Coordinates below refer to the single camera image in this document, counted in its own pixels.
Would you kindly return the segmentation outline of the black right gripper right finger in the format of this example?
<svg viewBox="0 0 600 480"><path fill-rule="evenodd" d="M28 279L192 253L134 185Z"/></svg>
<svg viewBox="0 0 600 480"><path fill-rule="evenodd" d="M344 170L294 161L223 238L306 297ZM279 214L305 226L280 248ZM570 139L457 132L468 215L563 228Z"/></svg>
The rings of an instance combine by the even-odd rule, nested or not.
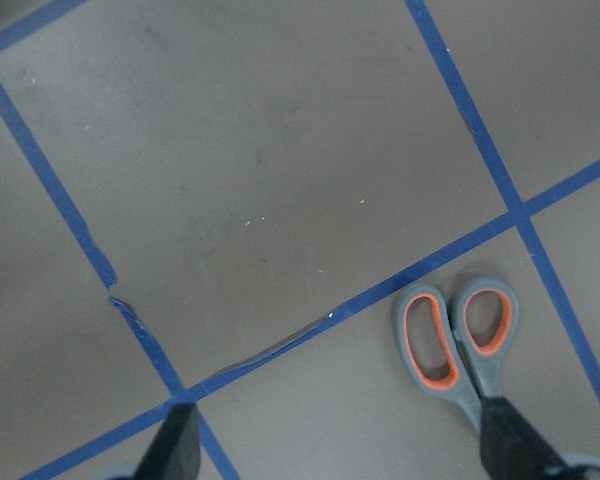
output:
<svg viewBox="0 0 600 480"><path fill-rule="evenodd" d="M571 468L504 397L481 400L480 460L491 479L571 479Z"/></svg>

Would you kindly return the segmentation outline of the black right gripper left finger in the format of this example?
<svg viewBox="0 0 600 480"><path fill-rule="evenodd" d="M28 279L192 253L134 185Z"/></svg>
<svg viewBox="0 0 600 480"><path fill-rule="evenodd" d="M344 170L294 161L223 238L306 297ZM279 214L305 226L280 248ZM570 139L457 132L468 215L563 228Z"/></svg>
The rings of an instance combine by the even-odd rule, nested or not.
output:
<svg viewBox="0 0 600 480"><path fill-rule="evenodd" d="M197 479L201 467L198 409L174 405L137 468L138 479Z"/></svg>

